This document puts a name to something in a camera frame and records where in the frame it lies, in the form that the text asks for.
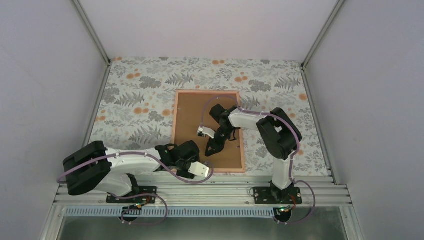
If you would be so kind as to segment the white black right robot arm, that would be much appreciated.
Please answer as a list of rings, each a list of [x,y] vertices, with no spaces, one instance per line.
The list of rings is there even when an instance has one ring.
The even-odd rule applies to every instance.
[[[209,115],[218,123],[217,130],[201,124],[197,130],[200,137],[208,137],[205,155],[222,152],[226,142],[239,129],[257,131],[266,150],[273,156],[273,175],[270,195],[274,202],[284,203],[295,187],[292,177],[293,159],[300,151],[302,134],[290,117],[279,107],[271,112],[255,112],[234,105],[225,109],[220,104],[211,108]]]

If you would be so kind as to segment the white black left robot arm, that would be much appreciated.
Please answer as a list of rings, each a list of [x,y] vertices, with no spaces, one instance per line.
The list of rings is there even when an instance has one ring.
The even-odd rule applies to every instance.
[[[190,140],[181,145],[157,145],[145,150],[118,150],[94,141],[63,160],[68,194],[91,191],[112,193],[131,203],[139,197],[136,176],[174,172],[183,179],[207,177],[210,168],[200,161],[200,150]]]

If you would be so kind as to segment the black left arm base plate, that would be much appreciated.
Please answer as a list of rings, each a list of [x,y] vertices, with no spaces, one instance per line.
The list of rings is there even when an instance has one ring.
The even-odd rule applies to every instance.
[[[157,190],[158,188],[156,186],[139,186],[138,190],[133,190],[132,192],[122,197],[116,197],[108,193],[105,201],[108,204],[154,204],[156,197],[153,195],[157,193]]]

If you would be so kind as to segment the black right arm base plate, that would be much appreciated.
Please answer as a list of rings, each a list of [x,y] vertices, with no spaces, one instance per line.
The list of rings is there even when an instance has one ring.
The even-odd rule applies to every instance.
[[[256,186],[251,189],[251,195],[256,205],[300,205],[303,203],[300,188],[295,186],[284,190],[270,186]]]

